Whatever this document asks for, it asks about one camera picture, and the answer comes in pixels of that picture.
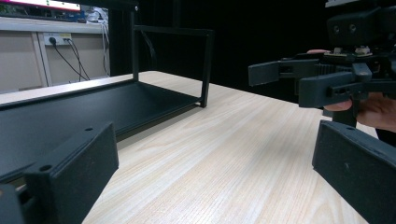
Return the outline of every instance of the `human hand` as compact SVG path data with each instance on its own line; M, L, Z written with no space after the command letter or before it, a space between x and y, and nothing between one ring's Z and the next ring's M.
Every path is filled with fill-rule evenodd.
M348 110L352 101L346 101L334 105L326 105L329 111ZM381 92L369 93L369 98L363 100L359 105L357 122L377 129L396 133L396 100L383 96Z

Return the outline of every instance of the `wall socket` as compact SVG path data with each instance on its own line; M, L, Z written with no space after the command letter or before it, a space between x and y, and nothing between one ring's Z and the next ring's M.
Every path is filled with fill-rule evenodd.
M54 37L56 40L56 45L69 45L66 39L72 39L72 35L69 33L44 33L44 45L50 45L50 38Z

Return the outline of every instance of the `light wood grain tabletop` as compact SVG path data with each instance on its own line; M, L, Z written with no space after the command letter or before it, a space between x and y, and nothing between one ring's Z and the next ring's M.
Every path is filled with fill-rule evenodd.
M201 91L199 81L159 72L142 73L140 80L192 95ZM10 93L0 103L32 92ZM210 84L206 108L118 142L120 168L84 223L366 223L313 170L319 121L328 119L321 114Z

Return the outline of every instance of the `black background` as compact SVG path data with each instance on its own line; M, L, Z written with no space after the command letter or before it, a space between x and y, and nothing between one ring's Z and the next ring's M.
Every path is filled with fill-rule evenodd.
M180 0L180 27L215 31L211 83L296 103L298 96L294 95L292 78L249 87L248 67L309 49L330 49L326 20L336 10L325 7L325 3L325 0ZM140 1L137 23L172 26L173 4L173 0ZM204 38L158 34L148 37L157 61L152 60L143 43L141 70L201 78Z

